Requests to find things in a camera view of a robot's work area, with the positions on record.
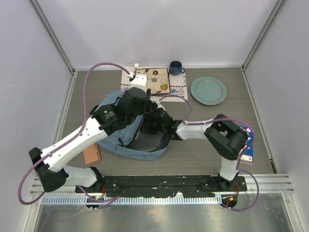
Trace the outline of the light blue fabric backpack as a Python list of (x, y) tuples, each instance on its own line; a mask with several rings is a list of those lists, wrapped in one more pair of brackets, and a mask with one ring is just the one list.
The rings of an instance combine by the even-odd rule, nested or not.
[(163, 133), (149, 134), (140, 131), (145, 116), (137, 116), (135, 121), (122, 130), (97, 141), (100, 148), (113, 154), (135, 160), (152, 161), (164, 155), (170, 139)]

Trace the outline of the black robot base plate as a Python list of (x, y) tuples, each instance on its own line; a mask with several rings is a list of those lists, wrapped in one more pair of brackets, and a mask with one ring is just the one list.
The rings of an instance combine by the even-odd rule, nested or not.
[(233, 184), (211, 175), (105, 176), (87, 193), (105, 193), (107, 197), (167, 198), (178, 192), (185, 198), (212, 197), (216, 192), (247, 191), (245, 178), (237, 176)]

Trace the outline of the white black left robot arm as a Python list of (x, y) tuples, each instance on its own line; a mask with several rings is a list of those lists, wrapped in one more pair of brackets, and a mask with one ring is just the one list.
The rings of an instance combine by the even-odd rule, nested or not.
[(56, 144), (40, 150), (33, 148), (29, 156), (45, 192), (53, 192), (64, 185), (84, 187), (97, 193), (102, 189), (103, 177), (97, 168), (76, 168), (67, 163), (97, 141), (132, 124), (137, 116), (146, 113), (151, 91), (133, 87), (125, 91), (113, 104), (93, 110), (84, 124)]

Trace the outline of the dark blue cartoon book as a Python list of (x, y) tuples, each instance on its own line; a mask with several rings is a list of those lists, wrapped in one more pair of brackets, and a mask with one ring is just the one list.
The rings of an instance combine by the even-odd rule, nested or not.
[(241, 156), (240, 160), (241, 160), (241, 162), (246, 163), (246, 164), (253, 164), (253, 162), (254, 162), (254, 149), (253, 149), (253, 145), (252, 145), (252, 140), (255, 139), (255, 135), (254, 135), (253, 131), (246, 126), (240, 125), (240, 128), (243, 131), (245, 131), (248, 135), (248, 139), (247, 139), (245, 148), (248, 145), (250, 145), (248, 147), (248, 149), (244, 152), (244, 154)]

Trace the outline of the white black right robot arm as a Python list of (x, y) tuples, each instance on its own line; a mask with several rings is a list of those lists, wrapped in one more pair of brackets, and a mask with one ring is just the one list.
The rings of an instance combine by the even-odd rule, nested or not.
[(218, 174), (220, 189), (228, 191), (235, 186), (248, 135), (225, 115), (218, 114), (214, 119), (190, 122), (174, 120), (166, 110), (158, 108), (145, 116), (141, 131), (148, 134), (162, 132), (170, 140), (208, 140), (222, 158)]

